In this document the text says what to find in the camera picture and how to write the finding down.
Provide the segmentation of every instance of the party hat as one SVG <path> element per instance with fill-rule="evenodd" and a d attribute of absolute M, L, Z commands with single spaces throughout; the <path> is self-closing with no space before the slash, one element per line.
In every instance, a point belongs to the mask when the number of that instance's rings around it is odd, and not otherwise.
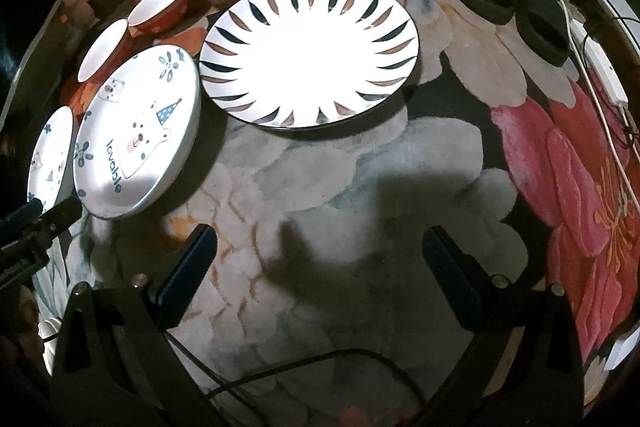
<path fill-rule="evenodd" d="M 164 122 L 167 121 L 167 119 L 171 116 L 171 113 L 174 111 L 176 107 L 178 107 L 178 104 L 181 101 L 182 99 L 179 98 L 177 102 L 172 103 L 171 105 L 167 105 L 164 109 L 161 109 L 160 111 L 156 112 L 156 116 L 158 117 L 158 121 L 160 122 L 160 125 L 164 124 Z"/>

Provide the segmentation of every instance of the plate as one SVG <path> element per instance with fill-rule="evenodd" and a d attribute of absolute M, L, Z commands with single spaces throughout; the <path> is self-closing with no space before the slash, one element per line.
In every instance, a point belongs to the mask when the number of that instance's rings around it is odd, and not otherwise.
<path fill-rule="evenodd" d="M 240 120 L 306 128 L 379 104 L 417 55 L 414 22 L 396 0 L 241 0 L 208 33 L 200 77 Z"/>
<path fill-rule="evenodd" d="M 198 73 L 188 52 L 155 46 L 130 58 L 98 90 L 74 148 L 74 181 L 94 216 L 139 212 L 173 183 L 200 117 Z"/>
<path fill-rule="evenodd" d="M 74 190 L 71 145 L 76 139 L 78 124 L 71 109 L 59 108 L 42 128 L 31 155 L 27 179 L 27 201 L 38 198 L 46 212 Z"/>

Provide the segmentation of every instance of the table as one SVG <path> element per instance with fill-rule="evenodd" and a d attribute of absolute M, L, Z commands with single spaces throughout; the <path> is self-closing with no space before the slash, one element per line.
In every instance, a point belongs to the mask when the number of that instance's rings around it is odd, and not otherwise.
<path fill-rule="evenodd" d="M 431 396 L 471 338 L 421 256 L 424 230 L 439 224 L 489 273 L 564 285 L 593 399 L 607 376 L 606 341 L 631 326 L 640 218 L 575 67 L 550 66 L 513 21 L 496 27 L 459 0 L 398 1 L 420 37 L 401 91 L 353 121 L 287 133 L 229 118 L 205 99 L 193 152 L 160 200 L 122 221 L 84 214 L 54 245 L 35 281 L 44 314 L 62 316 L 80 280 L 101 287 L 150 273 L 197 223 L 209 223 L 217 257 L 172 331 L 204 363 L 233 380 L 368 347 Z M 197 58 L 216 18 L 211 9 L 162 42 Z M 92 89 L 67 94 L 76 113 Z M 616 120 L 611 126 L 623 136 Z M 640 190 L 639 165 L 619 149 Z M 245 389 L 277 426 L 335 425 L 354 410 L 364 425 L 394 425 L 416 407 L 368 360 L 328 360 Z M 231 397 L 216 400 L 255 425 Z"/>

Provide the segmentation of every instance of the decorative plate rim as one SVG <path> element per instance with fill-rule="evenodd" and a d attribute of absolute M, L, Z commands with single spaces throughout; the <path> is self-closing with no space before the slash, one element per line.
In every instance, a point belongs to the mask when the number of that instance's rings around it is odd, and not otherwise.
<path fill-rule="evenodd" d="M 225 107 L 222 107 L 220 104 L 218 104 L 218 101 L 215 100 L 209 94 L 209 92 L 207 91 L 206 86 L 204 84 L 205 81 L 202 78 L 203 76 L 207 76 L 207 75 L 200 72 L 200 67 L 201 67 L 201 65 L 203 63 L 202 52 L 206 48 L 207 43 L 211 44 L 211 42 L 208 41 L 208 37 L 216 29 L 216 25 L 217 25 L 218 21 L 223 16 L 225 16 L 225 15 L 229 14 L 230 12 L 232 12 L 234 9 L 237 9 L 238 5 L 240 5 L 243 2 L 247 2 L 247 1 L 248 0 L 239 0 L 238 2 L 233 4 L 233 6 L 231 6 L 227 10 L 224 10 L 220 14 L 220 16 L 216 20 L 216 23 L 207 31 L 207 35 L 205 36 L 205 40 L 202 43 L 202 46 L 200 48 L 200 53 L 198 54 L 198 75 L 200 77 L 200 83 L 201 83 L 201 85 L 202 85 L 202 87 L 203 87 L 203 89 L 204 89 L 204 91 L 205 91 L 205 93 L 207 95 L 207 98 L 212 100 L 212 102 L 214 102 L 217 107 L 219 107 L 220 109 L 225 111 L 225 113 L 228 116 L 230 116 L 231 118 L 234 118 L 235 120 L 238 120 L 238 121 L 241 121 L 243 123 L 250 124 L 250 125 L 255 125 L 255 126 L 258 126 L 260 128 L 266 128 L 266 129 L 270 129 L 270 130 L 274 130 L 274 131 L 278 131 L 278 132 L 280 132 L 280 131 L 282 131 L 282 132 L 295 132 L 295 131 L 312 130 L 312 129 L 317 129 L 317 128 L 326 128 L 326 127 L 334 126 L 334 125 L 336 125 L 338 123 L 342 123 L 343 121 L 351 121 L 354 118 L 369 114 L 372 109 L 380 107 L 388 99 L 393 97 L 393 95 L 395 95 L 396 92 L 400 91 L 401 87 L 405 85 L 405 83 L 409 80 L 411 75 L 414 73 L 415 65 L 417 64 L 417 60 L 420 57 L 420 37 L 419 37 L 419 34 L 418 34 L 418 29 L 417 29 L 417 27 L 415 25 L 414 18 L 406 10 L 406 8 L 402 5 L 402 3 L 398 2 L 397 0 L 389 0 L 391 2 L 392 6 L 398 6 L 399 9 L 401 9 L 401 11 L 406 15 L 406 22 L 404 24 L 406 26 L 410 26 L 413 29 L 413 32 L 414 32 L 415 35 L 410 40 L 415 39 L 415 42 L 416 42 L 416 45 L 417 45 L 417 49 L 416 49 L 415 56 L 408 58 L 406 60 L 406 62 L 405 62 L 406 64 L 409 64 L 409 63 L 411 64 L 411 69 L 408 71 L 406 76 L 404 76 L 404 78 L 402 78 L 402 80 L 400 82 L 398 82 L 396 86 L 394 86 L 393 91 L 388 93 L 385 98 L 377 101 L 376 103 L 374 103 L 370 107 L 364 108 L 363 110 L 361 110 L 359 112 L 356 112 L 355 114 L 351 114 L 351 115 L 345 116 L 343 118 L 338 118 L 337 120 L 327 121 L 327 122 L 324 122 L 324 123 L 316 123 L 316 124 L 313 124 L 313 125 L 304 125 L 304 126 L 282 126 L 282 125 L 279 125 L 279 126 L 275 126 L 275 125 L 268 125 L 268 123 L 258 123 L 256 121 L 243 120 L 240 116 L 236 115 L 233 111 L 230 112 L 230 111 L 226 110 Z M 375 9 L 370 13 L 369 16 L 372 16 L 374 13 L 375 13 Z"/>

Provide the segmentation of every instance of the red flower print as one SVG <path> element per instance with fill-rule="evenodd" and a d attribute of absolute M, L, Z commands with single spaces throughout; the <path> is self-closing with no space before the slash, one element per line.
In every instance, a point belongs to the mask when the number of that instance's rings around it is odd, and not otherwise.
<path fill-rule="evenodd" d="M 511 179 L 535 214 L 552 227 L 547 283 L 564 286 L 582 359 L 623 322 L 638 288 L 640 219 L 620 182 L 595 109 L 572 82 L 572 108 L 550 100 L 552 118 L 527 98 L 519 107 L 492 109 L 502 133 Z M 613 108 L 612 133 L 623 141 Z M 616 144 L 634 187 L 640 166 Z"/>

